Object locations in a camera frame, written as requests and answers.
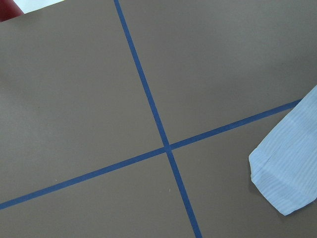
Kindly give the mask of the light blue button-up shirt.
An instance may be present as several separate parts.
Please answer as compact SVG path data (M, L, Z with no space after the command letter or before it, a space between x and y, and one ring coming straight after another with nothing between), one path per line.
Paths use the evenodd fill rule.
M251 181L282 215L317 198L317 89L313 88L249 155Z

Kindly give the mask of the red cylinder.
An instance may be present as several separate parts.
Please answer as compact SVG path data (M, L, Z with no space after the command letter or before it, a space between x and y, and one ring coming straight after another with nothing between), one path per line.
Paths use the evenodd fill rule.
M0 21L4 22L23 15L23 11L13 0L0 0Z

